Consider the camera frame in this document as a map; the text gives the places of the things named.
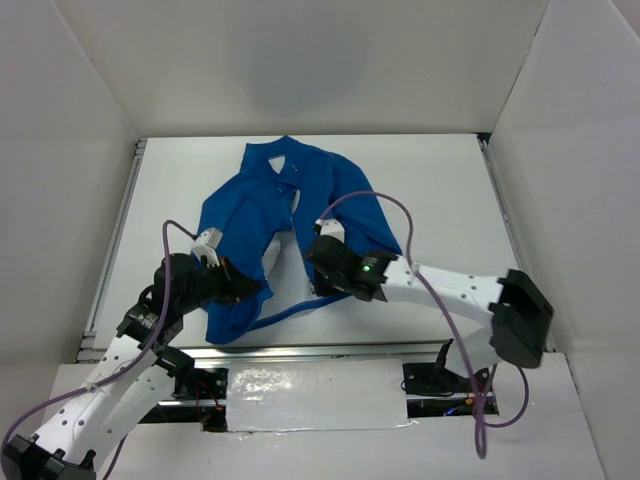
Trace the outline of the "blue zip jacket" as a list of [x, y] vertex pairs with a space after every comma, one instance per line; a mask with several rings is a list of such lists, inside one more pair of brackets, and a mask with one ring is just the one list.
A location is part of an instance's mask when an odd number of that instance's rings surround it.
[[[275, 235], [292, 232], [301, 254], [316, 235], [315, 221], [324, 211], [345, 229], [345, 243], [359, 255], [371, 250], [400, 253], [401, 247], [378, 199], [359, 166], [344, 156], [301, 143], [289, 136], [246, 145], [239, 171], [202, 204], [197, 231], [216, 228], [223, 233], [217, 253], [263, 288], [229, 307], [211, 303], [205, 339], [229, 344], [244, 334], [271, 326], [307, 310], [344, 299], [344, 294], [298, 302], [270, 316], [264, 304], [274, 292], [263, 257]], [[304, 265], [305, 286], [312, 288], [314, 269]]]

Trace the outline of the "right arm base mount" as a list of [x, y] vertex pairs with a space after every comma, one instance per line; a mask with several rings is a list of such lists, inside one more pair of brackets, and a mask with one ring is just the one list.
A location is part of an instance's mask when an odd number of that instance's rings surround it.
[[410, 419], [469, 416], [475, 407], [471, 381], [445, 369], [453, 344], [450, 339], [440, 348], [434, 362], [404, 363], [400, 388], [407, 399]]

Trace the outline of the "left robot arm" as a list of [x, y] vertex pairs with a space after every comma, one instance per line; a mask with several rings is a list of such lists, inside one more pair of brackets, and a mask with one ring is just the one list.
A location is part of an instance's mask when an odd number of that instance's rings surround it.
[[108, 452], [120, 451], [128, 433], [162, 399], [197, 395], [208, 378], [171, 344], [184, 316], [211, 303], [234, 305], [261, 287], [227, 259], [210, 263], [182, 253], [163, 259], [83, 385], [53, 398], [60, 407], [38, 431], [7, 431], [1, 446], [5, 477], [96, 478]]

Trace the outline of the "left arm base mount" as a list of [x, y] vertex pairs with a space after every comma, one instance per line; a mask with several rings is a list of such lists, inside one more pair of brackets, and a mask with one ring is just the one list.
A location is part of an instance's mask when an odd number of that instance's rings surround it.
[[227, 368], [198, 369], [193, 380], [160, 401], [140, 423], [194, 424], [204, 432], [226, 432], [227, 386]]

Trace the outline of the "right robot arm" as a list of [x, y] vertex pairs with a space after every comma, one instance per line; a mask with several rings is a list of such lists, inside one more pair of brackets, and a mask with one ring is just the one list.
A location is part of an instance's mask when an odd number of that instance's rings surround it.
[[412, 266], [407, 258], [381, 250], [360, 256], [326, 235], [313, 241], [305, 259], [330, 287], [359, 300], [445, 306], [448, 313], [486, 328], [500, 360], [524, 369], [542, 363], [554, 309], [521, 270], [491, 277]]

